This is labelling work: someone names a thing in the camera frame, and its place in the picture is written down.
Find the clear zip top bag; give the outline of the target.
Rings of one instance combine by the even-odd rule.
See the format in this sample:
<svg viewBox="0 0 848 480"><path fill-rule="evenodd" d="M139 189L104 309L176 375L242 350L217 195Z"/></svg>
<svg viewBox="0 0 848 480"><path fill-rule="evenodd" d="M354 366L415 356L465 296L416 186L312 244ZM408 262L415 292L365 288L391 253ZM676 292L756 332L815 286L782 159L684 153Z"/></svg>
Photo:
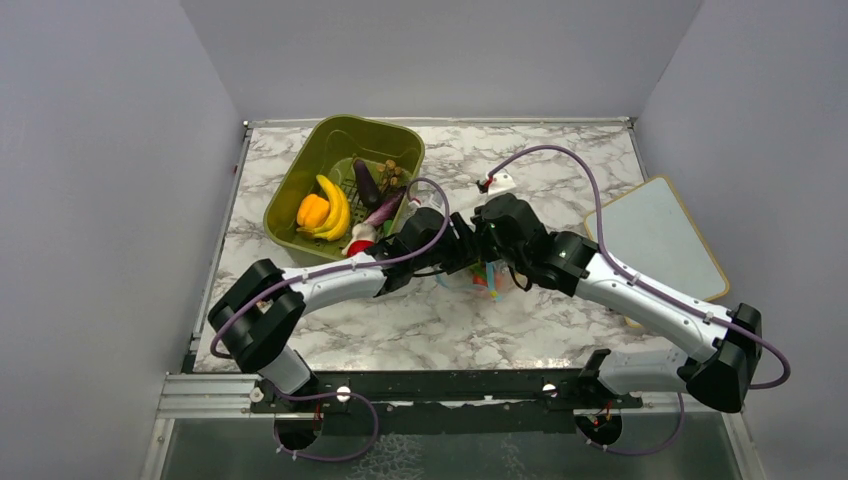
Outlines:
<svg viewBox="0 0 848 480"><path fill-rule="evenodd" d="M448 290L494 302L503 300L508 293L517 289L508 265L503 260L480 260L452 274L437 274L435 281Z"/></svg>

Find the dark fake eggplant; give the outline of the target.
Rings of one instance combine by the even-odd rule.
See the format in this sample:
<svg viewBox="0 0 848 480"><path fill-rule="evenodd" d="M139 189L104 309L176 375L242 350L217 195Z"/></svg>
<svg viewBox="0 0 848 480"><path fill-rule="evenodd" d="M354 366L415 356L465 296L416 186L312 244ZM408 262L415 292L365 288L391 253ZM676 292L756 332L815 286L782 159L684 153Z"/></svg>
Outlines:
<svg viewBox="0 0 848 480"><path fill-rule="evenodd" d="M382 202L382 195L368 166L363 160L357 158L352 162L352 168L362 204L369 210L378 209Z"/></svg>

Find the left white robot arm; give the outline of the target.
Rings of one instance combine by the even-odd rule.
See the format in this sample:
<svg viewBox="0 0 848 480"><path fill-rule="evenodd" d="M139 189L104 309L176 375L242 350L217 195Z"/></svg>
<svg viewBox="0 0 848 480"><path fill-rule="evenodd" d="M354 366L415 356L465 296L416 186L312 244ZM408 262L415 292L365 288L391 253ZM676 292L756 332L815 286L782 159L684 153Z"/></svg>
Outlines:
<svg viewBox="0 0 848 480"><path fill-rule="evenodd" d="M460 214L444 216L422 207L398 233L344 260L288 269L258 260L209 311L215 331L210 352L233 359L243 373L260 375L276 387L285 407L302 410L313 401L314 374L289 340L303 316L394 292L428 267L455 272L479 253L474 232Z"/></svg>

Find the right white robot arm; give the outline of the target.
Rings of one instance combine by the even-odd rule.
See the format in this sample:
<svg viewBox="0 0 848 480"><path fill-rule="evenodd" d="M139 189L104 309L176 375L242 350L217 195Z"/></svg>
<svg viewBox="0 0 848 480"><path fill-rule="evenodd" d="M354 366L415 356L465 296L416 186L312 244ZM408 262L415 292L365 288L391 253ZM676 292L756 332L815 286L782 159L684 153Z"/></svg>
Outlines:
<svg viewBox="0 0 848 480"><path fill-rule="evenodd" d="M503 260L530 286L607 307L669 340L666 350L603 357L577 380L579 398L600 407L616 394L686 392L725 413L741 411L762 347L762 314L697 300L629 268L615 270L600 246L570 231L549 232L524 200L507 193L474 210L485 258Z"/></svg>

